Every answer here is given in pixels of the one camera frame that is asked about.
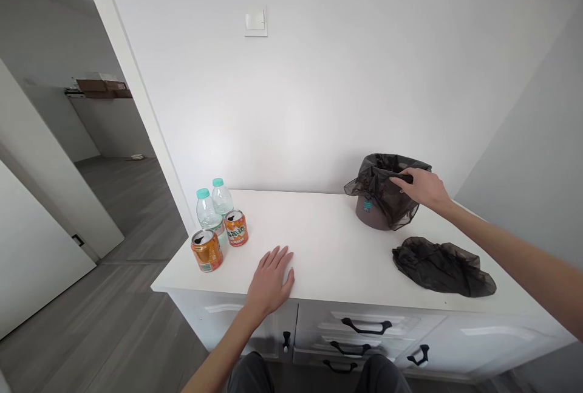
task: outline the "plastic bottle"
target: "plastic bottle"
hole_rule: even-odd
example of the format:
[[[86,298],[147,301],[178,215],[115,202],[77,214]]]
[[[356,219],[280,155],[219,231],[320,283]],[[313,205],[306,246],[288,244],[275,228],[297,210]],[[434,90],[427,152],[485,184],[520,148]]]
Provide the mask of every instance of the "plastic bottle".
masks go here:
[[[213,186],[214,210],[225,218],[233,210],[233,198],[220,177],[213,179]]]
[[[196,218],[200,222],[203,229],[212,229],[219,237],[219,244],[221,246],[227,245],[229,242],[227,238],[227,231],[225,231],[225,224],[223,217],[214,209],[213,200],[208,189],[201,188],[196,192],[198,202],[196,202]]]

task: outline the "gray floor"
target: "gray floor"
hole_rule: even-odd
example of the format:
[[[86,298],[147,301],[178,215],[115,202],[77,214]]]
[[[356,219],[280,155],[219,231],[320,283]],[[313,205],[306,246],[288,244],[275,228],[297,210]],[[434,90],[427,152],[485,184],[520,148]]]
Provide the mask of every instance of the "gray floor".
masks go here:
[[[126,236],[75,285],[0,341],[13,393],[178,392],[206,350],[150,283],[186,239],[156,159],[93,159],[78,168]],[[357,374],[270,364],[279,392],[352,392]],[[470,386],[411,380],[415,393]]]

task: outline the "aluminum can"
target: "aluminum can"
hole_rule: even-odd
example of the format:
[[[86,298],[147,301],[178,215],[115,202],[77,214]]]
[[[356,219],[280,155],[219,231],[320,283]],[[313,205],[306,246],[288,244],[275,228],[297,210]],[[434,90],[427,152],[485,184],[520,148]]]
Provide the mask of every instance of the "aluminum can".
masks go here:
[[[201,271],[205,273],[216,270],[223,263],[219,237],[210,229],[203,229],[194,234],[191,248]]]
[[[249,239],[245,216],[239,210],[233,210],[225,216],[225,227],[229,243],[234,247],[244,245]]]

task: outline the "hand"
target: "hand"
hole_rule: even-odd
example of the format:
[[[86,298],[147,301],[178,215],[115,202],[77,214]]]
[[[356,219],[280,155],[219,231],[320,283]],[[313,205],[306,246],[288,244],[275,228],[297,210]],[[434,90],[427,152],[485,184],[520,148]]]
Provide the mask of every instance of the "hand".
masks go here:
[[[391,182],[400,186],[403,192],[417,203],[425,205],[434,211],[451,203],[442,180],[435,173],[430,173],[421,168],[406,168],[400,174],[413,176],[413,184],[409,184],[397,177],[391,177]]]
[[[285,284],[282,285],[284,271],[290,262],[293,252],[287,253],[287,246],[281,251],[277,246],[267,252],[259,261],[249,290],[245,306],[250,312],[257,315],[261,321],[274,312],[284,303],[292,292],[294,283],[293,267],[287,275]]]

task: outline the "gray pants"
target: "gray pants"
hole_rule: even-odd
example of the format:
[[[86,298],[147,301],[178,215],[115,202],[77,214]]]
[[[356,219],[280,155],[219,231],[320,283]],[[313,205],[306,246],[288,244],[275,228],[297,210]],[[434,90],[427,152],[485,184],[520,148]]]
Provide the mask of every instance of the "gray pants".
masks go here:
[[[228,393],[274,393],[275,387],[261,355],[246,355],[233,369]],[[382,355],[373,355],[364,364],[355,393],[411,393],[403,374]]]

